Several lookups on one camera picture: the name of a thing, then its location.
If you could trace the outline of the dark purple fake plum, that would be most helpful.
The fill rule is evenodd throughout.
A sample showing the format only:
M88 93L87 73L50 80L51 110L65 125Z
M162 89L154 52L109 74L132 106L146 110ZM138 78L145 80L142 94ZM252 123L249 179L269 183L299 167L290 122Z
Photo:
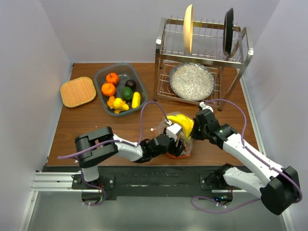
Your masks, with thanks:
M125 82L125 86L131 88L132 90L135 90L136 82L133 79L129 79Z

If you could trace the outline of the small orange fake pumpkin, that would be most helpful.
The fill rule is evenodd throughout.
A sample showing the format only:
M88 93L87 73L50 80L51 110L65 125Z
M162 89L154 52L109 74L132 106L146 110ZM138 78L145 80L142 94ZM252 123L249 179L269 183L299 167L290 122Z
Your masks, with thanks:
M106 82L117 85L119 83L119 76L116 73L109 73L106 75Z

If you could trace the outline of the orange fake fruit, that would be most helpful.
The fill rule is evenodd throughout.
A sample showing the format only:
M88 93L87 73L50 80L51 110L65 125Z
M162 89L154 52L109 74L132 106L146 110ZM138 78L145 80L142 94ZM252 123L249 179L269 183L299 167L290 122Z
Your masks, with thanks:
M101 87L104 96L111 97L116 93L116 87L112 83L104 83Z

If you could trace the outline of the yellow fake banana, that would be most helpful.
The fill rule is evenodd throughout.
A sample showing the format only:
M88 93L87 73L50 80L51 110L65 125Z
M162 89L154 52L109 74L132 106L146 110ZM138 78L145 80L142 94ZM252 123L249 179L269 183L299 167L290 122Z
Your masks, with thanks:
M193 129L193 120L184 114L168 115L168 120L173 124L178 124L181 126L185 137L191 139L191 131Z

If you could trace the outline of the green fake lime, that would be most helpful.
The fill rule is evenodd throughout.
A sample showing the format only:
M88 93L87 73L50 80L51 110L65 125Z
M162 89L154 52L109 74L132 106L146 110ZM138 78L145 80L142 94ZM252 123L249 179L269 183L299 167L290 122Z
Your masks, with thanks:
M122 90L122 99L125 101L130 101L133 98L133 90L130 87L124 87Z

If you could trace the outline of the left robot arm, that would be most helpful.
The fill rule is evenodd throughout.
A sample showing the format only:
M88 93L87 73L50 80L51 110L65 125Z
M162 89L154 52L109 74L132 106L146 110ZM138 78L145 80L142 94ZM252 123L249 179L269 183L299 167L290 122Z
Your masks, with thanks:
M130 142L115 135L110 127L104 127L75 138L79 167L83 173L83 184L89 189L100 183L98 164L112 156L120 156L135 163L149 162L162 154L179 156L185 149L184 141L179 136L181 126L173 124L153 139Z

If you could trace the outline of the orange fake food piece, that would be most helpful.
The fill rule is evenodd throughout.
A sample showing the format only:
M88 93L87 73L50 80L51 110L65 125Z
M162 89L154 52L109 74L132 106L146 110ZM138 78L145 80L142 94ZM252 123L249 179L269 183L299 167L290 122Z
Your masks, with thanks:
M111 108L111 109L114 109L114 107L113 107L113 101L115 100L115 97L114 96L111 96L111 97L109 97L109 100L107 101L107 105ZM118 110L115 110L114 109L114 111L115 111L115 113L116 114L118 114L118 113L120 113L121 111L118 111Z

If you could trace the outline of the yellow fake corn cob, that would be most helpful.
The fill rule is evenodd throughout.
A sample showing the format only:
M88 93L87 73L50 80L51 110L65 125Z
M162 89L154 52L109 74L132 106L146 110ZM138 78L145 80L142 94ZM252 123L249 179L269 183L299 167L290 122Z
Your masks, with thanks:
M141 103L141 95L139 92L134 92L132 102L131 102L131 108L137 108L140 106Z

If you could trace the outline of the clear zip top bag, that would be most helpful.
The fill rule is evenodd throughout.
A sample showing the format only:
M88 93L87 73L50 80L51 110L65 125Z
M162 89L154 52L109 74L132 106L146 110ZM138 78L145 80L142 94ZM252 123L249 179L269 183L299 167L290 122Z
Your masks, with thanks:
M193 128L193 120L186 114L173 112L167 114L167 119L163 120L158 126L151 128L156 136L164 134L171 138L167 155L171 158L185 158L191 155L193 139L190 135Z

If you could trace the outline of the yellow fake squash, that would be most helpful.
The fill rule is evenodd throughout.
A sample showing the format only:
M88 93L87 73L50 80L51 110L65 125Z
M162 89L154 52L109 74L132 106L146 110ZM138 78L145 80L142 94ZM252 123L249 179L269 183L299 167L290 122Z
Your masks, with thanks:
M118 111L129 110L129 106L121 98L115 98L115 100L113 101L113 107L115 110Z

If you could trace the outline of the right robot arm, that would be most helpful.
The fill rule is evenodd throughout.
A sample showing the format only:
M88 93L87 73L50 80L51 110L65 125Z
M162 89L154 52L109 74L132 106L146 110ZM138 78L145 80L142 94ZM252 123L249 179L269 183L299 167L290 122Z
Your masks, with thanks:
M191 135L194 139L209 140L211 144L236 157L251 171L245 173L225 164L214 177L218 188L241 188L259 198L275 215L280 215L290 205L300 201L302 195L298 172L293 167L284 168L268 159L230 125L220 125L210 109L199 110L193 121Z

